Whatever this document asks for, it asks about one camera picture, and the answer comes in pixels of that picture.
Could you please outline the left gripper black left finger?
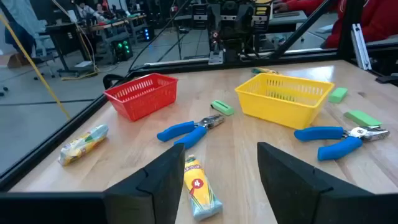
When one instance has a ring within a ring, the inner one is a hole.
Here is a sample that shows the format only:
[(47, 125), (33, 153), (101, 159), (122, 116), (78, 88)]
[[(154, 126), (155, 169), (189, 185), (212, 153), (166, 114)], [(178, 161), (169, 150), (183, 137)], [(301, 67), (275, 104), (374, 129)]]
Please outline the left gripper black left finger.
[(105, 190), (109, 224), (174, 224), (183, 187), (185, 146), (176, 144)]

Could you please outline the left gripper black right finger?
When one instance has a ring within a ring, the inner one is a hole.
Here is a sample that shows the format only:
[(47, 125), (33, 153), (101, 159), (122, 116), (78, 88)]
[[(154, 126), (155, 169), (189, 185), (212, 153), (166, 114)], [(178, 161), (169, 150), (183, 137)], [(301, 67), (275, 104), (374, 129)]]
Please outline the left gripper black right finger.
[(266, 143), (257, 144), (263, 188), (278, 224), (369, 224), (372, 193)]

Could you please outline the yellow plastic basket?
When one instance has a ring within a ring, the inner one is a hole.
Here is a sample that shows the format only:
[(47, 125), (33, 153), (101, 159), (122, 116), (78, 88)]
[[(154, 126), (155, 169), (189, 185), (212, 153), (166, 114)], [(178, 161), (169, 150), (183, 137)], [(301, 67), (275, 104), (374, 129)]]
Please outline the yellow plastic basket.
[(235, 88), (244, 114), (294, 129), (311, 125), (335, 84), (259, 73)]

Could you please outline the green eraser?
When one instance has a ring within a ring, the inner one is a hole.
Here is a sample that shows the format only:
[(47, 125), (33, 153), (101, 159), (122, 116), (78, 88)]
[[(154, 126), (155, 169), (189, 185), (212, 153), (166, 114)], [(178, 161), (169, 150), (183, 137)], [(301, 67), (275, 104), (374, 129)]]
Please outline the green eraser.
[(232, 114), (234, 114), (234, 109), (226, 104), (223, 101), (220, 100), (214, 100), (211, 102), (211, 107), (221, 113), (223, 113), (226, 116), (231, 116)]
[(358, 126), (380, 126), (382, 123), (361, 110), (350, 110), (344, 113), (344, 117), (352, 120)]
[(328, 101), (330, 103), (340, 103), (348, 92), (347, 88), (336, 88), (334, 91), (329, 95)]

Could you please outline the red plastic basket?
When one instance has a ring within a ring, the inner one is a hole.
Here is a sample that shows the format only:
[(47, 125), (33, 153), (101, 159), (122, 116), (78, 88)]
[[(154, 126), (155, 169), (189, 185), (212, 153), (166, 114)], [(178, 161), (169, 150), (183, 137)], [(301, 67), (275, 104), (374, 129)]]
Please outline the red plastic basket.
[(177, 82), (173, 77), (151, 73), (104, 91), (114, 109), (137, 121), (176, 100)]

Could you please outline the computer tower green lights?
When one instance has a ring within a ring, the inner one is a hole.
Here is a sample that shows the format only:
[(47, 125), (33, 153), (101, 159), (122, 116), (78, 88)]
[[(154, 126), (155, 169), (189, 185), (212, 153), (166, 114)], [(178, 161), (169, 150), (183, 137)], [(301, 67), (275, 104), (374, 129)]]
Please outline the computer tower green lights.
[(115, 40), (112, 43), (113, 57), (115, 62), (127, 61), (133, 56), (129, 38)]

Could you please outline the computer tower blue lights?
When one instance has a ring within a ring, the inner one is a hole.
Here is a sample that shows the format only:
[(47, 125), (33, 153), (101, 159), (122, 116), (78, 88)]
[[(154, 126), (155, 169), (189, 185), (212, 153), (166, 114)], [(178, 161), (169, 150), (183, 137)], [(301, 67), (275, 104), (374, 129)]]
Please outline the computer tower blue lights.
[(146, 42), (151, 41), (155, 37), (154, 28), (152, 26), (144, 27), (143, 28), (143, 35), (144, 35), (144, 40)]

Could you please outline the black office desk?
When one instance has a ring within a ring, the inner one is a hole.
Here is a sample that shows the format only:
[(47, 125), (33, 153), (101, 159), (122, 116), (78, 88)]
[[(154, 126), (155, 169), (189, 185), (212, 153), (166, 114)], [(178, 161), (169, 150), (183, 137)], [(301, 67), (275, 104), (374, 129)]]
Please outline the black office desk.
[(63, 65), (63, 69), (58, 70), (58, 73), (74, 73), (79, 76), (81, 72), (94, 70), (89, 66), (85, 67), (69, 67), (66, 64), (64, 59), (64, 55), (67, 53), (62, 51), (62, 47), (66, 47), (66, 44), (59, 44), (56, 38), (58, 34), (71, 34), (72, 37), (76, 37), (79, 41), (80, 52), (84, 57), (86, 57), (86, 50), (83, 50), (84, 41), (80, 34), (83, 35), (86, 32), (94, 32), (99, 33), (102, 39), (102, 43), (106, 49), (106, 53), (109, 55), (109, 60), (112, 64), (117, 62), (116, 54), (114, 49), (114, 43), (120, 42), (122, 40), (126, 40), (128, 43), (130, 38), (134, 39), (134, 42), (137, 43), (137, 34), (136, 32), (144, 28), (146, 23), (146, 15), (141, 16), (129, 16), (122, 19), (116, 19), (113, 22), (100, 22), (99, 24), (95, 24), (93, 26), (82, 27), (82, 22), (79, 22), (79, 27), (76, 27), (74, 23), (62, 23), (60, 25), (47, 26), (46, 31), (43, 33), (48, 34), (57, 50), (58, 56)]

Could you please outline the person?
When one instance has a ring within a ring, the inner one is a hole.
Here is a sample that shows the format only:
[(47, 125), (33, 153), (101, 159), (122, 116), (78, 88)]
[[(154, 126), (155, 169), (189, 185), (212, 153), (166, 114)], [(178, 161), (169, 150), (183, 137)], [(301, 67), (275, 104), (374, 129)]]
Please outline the person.
[[(325, 0), (277, 0), (275, 12), (303, 11), (310, 16)], [(338, 0), (330, 6), (331, 11), (338, 13), (331, 34), (321, 44), (323, 49), (337, 48), (343, 25), (346, 3), (349, 0)], [(361, 15), (361, 29), (365, 42), (384, 40), (398, 34), (398, 0), (364, 0)]]
[(106, 22), (106, 18), (103, 17), (97, 11), (95, 11), (93, 8), (91, 8), (89, 5), (86, 5), (84, 0), (76, 0), (76, 4), (77, 4), (77, 9), (80, 14), (80, 17), (86, 18), (86, 17), (94, 16), (94, 17), (96, 17), (97, 21)]

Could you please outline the black metal table frame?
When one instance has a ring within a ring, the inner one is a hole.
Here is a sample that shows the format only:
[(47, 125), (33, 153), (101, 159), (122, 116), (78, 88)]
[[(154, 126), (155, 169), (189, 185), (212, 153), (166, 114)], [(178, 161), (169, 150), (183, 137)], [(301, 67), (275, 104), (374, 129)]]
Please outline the black metal table frame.
[[(329, 60), (345, 60), (349, 63), (356, 61), (354, 48), (349, 31), (352, 24), (358, 21), (360, 9), (356, 4), (364, 0), (349, 0), (348, 15), (344, 18), (342, 38), (337, 49), (325, 50), (291, 50), (290, 47), (326, 12), (327, 8), (336, 0), (325, 0), (313, 14), (305, 21), (301, 22), (300, 27), (273, 52), (262, 53), (257, 60), (247, 60), (236, 63), (224, 63), (221, 65), (208, 64), (207, 58), (197, 58), (189, 60), (178, 60), (173, 62), (147, 63), (131, 67), (127, 75), (118, 78), (114, 74), (108, 74), (103, 79), (106, 89), (119, 86), (137, 77), (143, 77), (150, 73), (161, 73), (169, 75), (172, 73), (192, 73), (207, 72), (237, 68), (256, 67), (261, 65), (287, 65), (307, 62), (320, 62)], [(71, 136), (83, 123), (90, 119), (107, 102), (105, 95), (93, 100), (86, 108), (81, 110), (76, 116), (67, 121), (61, 128), (56, 130), (47, 139), (33, 148), (29, 153), (12, 165), (7, 171), (0, 174), (0, 192), (10, 190), (22, 178), (24, 178), (33, 168), (44, 160), (56, 147), (61, 145), (67, 137)]]

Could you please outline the silver aluminium extrusion bracket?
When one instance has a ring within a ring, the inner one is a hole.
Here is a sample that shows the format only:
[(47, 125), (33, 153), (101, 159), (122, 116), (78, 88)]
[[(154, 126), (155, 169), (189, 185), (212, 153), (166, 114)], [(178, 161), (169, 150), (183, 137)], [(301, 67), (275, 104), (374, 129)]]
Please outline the silver aluminium extrusion bracket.
[(359, 68), (362, 70), (371, 70), (371, 61), (360, 24), (352, 24), (351, 39)]

